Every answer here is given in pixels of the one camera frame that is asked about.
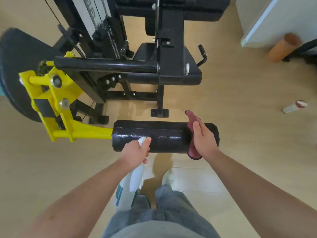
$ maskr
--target pink rag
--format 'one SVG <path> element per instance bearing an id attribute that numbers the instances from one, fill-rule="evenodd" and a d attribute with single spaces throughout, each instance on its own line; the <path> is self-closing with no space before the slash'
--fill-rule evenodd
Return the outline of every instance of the pink rag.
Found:
<path id="1" fill-rule="evenodd" d="M 192 132 L 192 140 L 189 144 L 189 150 L 188 150 L 188 156 L 193 159 L 193 160 L 199 160 L 202 158 L 202 156 L 198 153 L 198 151 L 195 148 L 195 144 L 194 144 L 194 128 L 193 128 L 193 124 L 195 121 L 198 121 L 198 118 L 194 115 L 194 113 L 190 110 L 186 110 L 185 114 L 188 116 L 189 121 L 188 121 L 188 128 L 191 130 Z"/>

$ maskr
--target white spray bottle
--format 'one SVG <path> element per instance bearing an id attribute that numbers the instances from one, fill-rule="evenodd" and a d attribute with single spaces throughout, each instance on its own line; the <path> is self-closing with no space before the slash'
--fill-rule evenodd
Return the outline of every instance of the white spray bottle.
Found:
<path id="1" fill-rule="evenodd" d="M 138 142 L 140 146 L 142 146 L 145 139 L 146 137 L 139 138 Z M 116 191 L 116 201 L 114 203 L 117 211 L 132 208 L 142 181 L 143 172 L 144 164 L 142 163 L 121 180 Z"/>

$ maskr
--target hand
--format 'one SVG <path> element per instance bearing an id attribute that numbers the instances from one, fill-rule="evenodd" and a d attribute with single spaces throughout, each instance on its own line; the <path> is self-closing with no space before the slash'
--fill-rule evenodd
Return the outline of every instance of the hand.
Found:
<path id="1" fill-rule="evenodd" d="M 206 127 L 206 125 L 198 120 L 193 124 L 194 144 L 198 153 L 206 158 L 211 158 L 219 152 L 214 134 Z"/>
<path id="2" fill-rule="evenodd" d="M 147 163 L 145 157 L 149 156 L 149 146 L 151 143 L 151 138 L 147 137 L 140 147 L 137 140 L 133 140 L 130 143 L 125 144 L 119 160 L 123 161 L 130 171 L 137 168 L 142 162 Z"/>

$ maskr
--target person's right arm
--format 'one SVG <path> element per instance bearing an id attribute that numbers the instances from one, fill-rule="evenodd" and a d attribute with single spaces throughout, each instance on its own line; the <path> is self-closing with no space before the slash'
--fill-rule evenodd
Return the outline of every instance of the person's right arm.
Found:
<path id="1" fill-rule="evenodd" d="M 193 126 L 197 151 L 260 237 L 317 237 L 316 210 L 223 154 L 203 122 Z"/>

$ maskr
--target person's left arm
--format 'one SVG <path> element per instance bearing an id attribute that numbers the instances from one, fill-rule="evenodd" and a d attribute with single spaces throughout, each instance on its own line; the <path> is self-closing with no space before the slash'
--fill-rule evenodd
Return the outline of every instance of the person's left arm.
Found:
<path id="1" fill-rule="evenodd" d="M 120 158 L 50 205 L 22 238 L 86 238 L 97 223 L 119 182 L 149 155 L 151 138 L 125 145 Z"/>

